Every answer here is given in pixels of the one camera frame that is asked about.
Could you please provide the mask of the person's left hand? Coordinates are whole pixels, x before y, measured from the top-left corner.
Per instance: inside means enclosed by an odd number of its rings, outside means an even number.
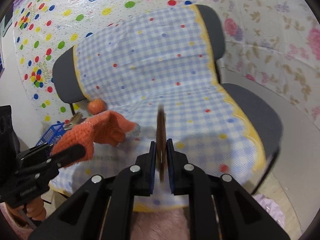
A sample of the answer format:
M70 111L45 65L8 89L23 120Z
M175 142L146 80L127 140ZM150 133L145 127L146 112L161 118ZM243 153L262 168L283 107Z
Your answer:
M19 212L20 210L23 210L24 208L23 205L17 208L12 208L10 205L5 203L5 206L12 218L26 222L26 220L22 217L22 215ZM32 220L43 221L46 218L47 213L44 208L44 201L41 197L37 197L32 201L30 201L27 204L26 210L27 210L27 213L26 213L27 217L31 218Z

